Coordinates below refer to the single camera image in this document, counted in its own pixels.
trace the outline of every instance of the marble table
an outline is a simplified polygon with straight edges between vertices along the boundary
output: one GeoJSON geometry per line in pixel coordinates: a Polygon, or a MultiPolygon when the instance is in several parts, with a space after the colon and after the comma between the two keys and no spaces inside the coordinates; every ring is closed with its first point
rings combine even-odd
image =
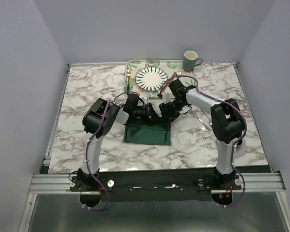
{"type": "MultiPolygon", "coordinates": [[[[235,69],[230,63],[205,63],[195,70],[199,87],[214,96],[235,98],[246,117],[248,132],[246,153],[235,159],[237,166],[267,165],[256,127],[244,98],[235,69]]],[[[83,162],[85,133],[82,118],[99,97],[113,99],[123,92],[125,65],[71,67],[49,173],[70,173],[83,162]]],[[[117,103],[123,104],[126,96],[117,103]]],[[[161,100],[150,100],[157,108],[161,100]]],[[[207,123],[204,113],[193,107],[207,123]]],[[[114,123],[105,137],[100,155],[100,171],[152,170],[213,167],[217,161],[217,140],[196,118],[182,115],[171,124],[171,146],[127,144],[125,126],[114,123]]]]}

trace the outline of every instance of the folded green napkin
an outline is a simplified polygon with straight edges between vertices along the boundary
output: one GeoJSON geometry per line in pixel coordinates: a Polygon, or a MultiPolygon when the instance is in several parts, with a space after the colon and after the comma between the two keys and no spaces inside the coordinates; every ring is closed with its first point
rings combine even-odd
{"type": "Polygon", "coordinates": [[[159,123],[144,123],[141,119],[135,119],[126,124],[124,142],[170,146],[170,126],[164,127],[159,123]]]}

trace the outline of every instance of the gray wall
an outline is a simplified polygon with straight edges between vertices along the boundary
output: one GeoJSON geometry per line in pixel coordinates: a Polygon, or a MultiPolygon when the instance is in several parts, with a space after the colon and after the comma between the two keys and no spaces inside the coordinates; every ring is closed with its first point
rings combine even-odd
{"type": "Polygon", "coordinates": [[[0,0],[0,232],[18,230],[67,66],[32,0],[0,0]]]}
{"type": "Polygon", "coordinates": [[[290,0],[276,0],[240,63],[266,156],[281,170],[290,207],[290,0]]]}
{"type": "Polygon", "coordinates": [[[35,0],[68,63],[239,61],[273,0],[35,0]]]}

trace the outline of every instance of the striped plate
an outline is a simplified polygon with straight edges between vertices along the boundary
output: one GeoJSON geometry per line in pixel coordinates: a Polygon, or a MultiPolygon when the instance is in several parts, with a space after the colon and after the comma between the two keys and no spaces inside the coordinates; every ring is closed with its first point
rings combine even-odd
{"type": "Polygon", "coordinates": [[[147,66],[140,69],[136,76],[136,84],[145,91],[157,91],[168,79],[166,72],[156,66],[147,66]]]}

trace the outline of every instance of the mug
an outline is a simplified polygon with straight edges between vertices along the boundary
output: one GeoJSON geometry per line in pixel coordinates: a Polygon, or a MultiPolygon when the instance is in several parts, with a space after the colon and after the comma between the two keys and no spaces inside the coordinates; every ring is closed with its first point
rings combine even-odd
{"type": "Polygon", "coordinates": [[[202,64],[203,60],[201,58],[198,58],[198,54],[193,51],[187,51],[184,53],[184,59],[183,59],[183,69],[187,72],[190,72],[193,70],[194,67],[199,66],[202,64]]]}

